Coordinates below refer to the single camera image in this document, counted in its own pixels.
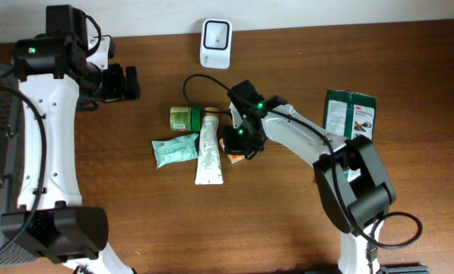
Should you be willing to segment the teal wipes packet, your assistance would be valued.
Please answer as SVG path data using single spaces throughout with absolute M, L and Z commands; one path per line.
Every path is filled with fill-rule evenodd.
M 198 133 L 192 133 L 168 141 L 152 141 L 157 169 L 166 164 L 197 159 L 198 151 L 195 142 L 198 137 Z

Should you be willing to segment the green lidded jar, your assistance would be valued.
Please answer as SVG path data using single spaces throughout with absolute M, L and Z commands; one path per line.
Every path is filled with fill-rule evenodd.
M 170 108 L 170 129 L 172 131 L 199 132 L 201 111 L 192 107 Z

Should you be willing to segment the grey plastic basket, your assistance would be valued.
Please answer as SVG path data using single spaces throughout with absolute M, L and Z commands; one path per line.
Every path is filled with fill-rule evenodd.
M 24 178 L 24 113 L 21 99 L 7 91 L 18 89 L 17 79 L 2 77 L 10 69 L 0 63 L 0 267 L 36 259 L 17 241 L 9 241 L 20 232 L 30 210 L 17 202 Z

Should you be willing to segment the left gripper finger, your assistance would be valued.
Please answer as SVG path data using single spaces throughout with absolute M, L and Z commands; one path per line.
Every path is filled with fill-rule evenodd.
M 125 76 L 123 67 L 119 64 L 112 64 L 103 71 L 103 102 L 111 103 L 125 99 Z
M 138 73 L 135 66 L 125 68 L 126 91 L 124 97 L 126 100 L 139 100 L 141 96 L 141 87 L 138 83 Z

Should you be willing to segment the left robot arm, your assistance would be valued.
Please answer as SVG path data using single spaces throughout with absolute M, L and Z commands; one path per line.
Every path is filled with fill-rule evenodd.
M 13 52 L 24 111 L 24 173 L 17 211 L 2 216 L 11 243 L 78 273 L 130 273 L 109 243 L 106 212 L 82 203 L 75 169 L 75 114 L 137 100 L 133 66 L 112 63 L 115 45 L 70 5 L 46 9 L 46 30 Z

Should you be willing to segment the white tube with tan cap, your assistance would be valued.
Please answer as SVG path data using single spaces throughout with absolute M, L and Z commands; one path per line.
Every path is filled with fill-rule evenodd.
M 218 147 L 217 127 L 219 109 L 206 107 L 202 117 L 198 145 L 198 165 L 195 176 L 196 185 L 221 185 L 224 183 L 220 152 Z

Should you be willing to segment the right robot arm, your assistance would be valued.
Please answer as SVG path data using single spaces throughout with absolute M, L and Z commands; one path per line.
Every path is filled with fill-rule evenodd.
M 379 273 L 379 233 L 395 190 L 378 151 L 366 136 L 328 133 L 284 98 L 265 98 L 250 81 L 228 89 L 233 123 L 224 128 L 225 151 L 254 158 L 277 142 L 313 168 L 322 207 L 341 233 L 339 273 Z

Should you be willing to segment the green gloves package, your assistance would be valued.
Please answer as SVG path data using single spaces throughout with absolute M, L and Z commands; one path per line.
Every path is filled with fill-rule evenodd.
M 376 98 L 353 91 L 327 90 L 323 127 L 325 131 L 354 139 L 373 139 Z

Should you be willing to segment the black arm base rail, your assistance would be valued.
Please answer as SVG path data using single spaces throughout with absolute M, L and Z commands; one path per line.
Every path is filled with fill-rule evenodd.
M 430 274 L 429 268 L 423 265 L 411 266 L 381 266 L 378 273 L 381 274 Z M 341 274 L 340 270 L 310 270 L 304 274 Z

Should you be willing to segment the orange snack packet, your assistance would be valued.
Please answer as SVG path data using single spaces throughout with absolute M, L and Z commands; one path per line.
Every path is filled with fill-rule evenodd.
M 222 150 L 224 152 L 226 152 L 226 148 L 225 148 L 225 144 L 224 144 L 224 140 L 223 139 L 219 140 L 219 145 L 222 148 Z M 227 154 L 227 158 L 229 159 L 231 164 L 235 164 L 235 163 L 238 163 L 238 162 L 244 160 L 245 156 L 244 155 L 230 155 L 230 154 Z

